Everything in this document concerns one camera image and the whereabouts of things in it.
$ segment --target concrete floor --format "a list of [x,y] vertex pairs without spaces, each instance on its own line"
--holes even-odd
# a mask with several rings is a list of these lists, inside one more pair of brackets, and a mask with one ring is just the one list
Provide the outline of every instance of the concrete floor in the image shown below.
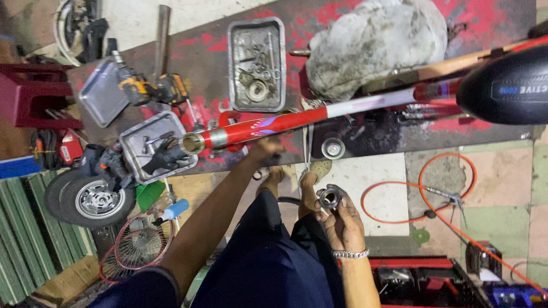
[[[116,37],[120,49],[125,50],[155,39],[158,4],[168,4],[173,8],[171,32],[176,33],[267,2],[269,1],[103,0],[103,16],[110,24],[107,35]],[[539,20],[548,18],[548,0],[538,0],[537,3]],[[39,24],[40,20],[44,21],[43,24],[48,24],[45,21],[48,18],[53,19],[48,14],[57,4],[58,0],[6,0],[5,6],[0,7],[0,13],[18,22],[8,22],[8,25],[22,25],[21,31],[15,34],[21,35],[21,41],[28,42],[30,47],[43,47],[52,41],[48,41],[47,33],[37,32],[33,25]],[[50,46],[50,49],[55,51],[54,46]],[[522,140],[340,160],[335,162],[333,171],[325,182],[337,182],[343,189],[352,191],[353,201],[359,206],[358,198],[369,185],[384,180],[417,182],[424,163],[445,152],[465,155],[474,162],[478,172],[476,187],[465,203],[467,228],[459,211],[454,213],[453,223],[476,240],[491,241],[510,264],[525,260],[548,264],[548,246],[545,244],[548,238],[547,133],[535,142]],[[281,183],[280,195],[299,195],[296,183],[302,166],[293,166],[292,170],[294,173],[290,173]],[[428,169],[424,182],[456,193],[467,187],[471,180],[470,174],[469,167],[458,159],[442,159]],[[191,206],[181,215],[180,223],[190,216],[225,176],[226,173],[219,173],[169,179],[179,198],[187,199]],[[232,234],[239,217],[253,200],[258,184],[252,181],[244,193],[227,236]],[[428,198],[434,206],[444,201],[437,196]],[[417,217],[427,209],[417,190],[406,189],[404,186],[379,188],[374,195],[372,193],[368,196],[366,207],[375,216],[386,220]],[[291,230],[296,220],[296,206],[284,204],[281,210],[283,221]],[[445,211],[443,215],[450,218],[452,211]],[[364,215],[362,218],[367,226],[366,242],[372,255],[447,255],[461,261],[464,259],[464,245],[439,219],[386,225],[375,224]],[[548,267],[528,264],[518,269],[541,285],[548,286]],[[508,271],[504,271],[504,275],[509,278]]]

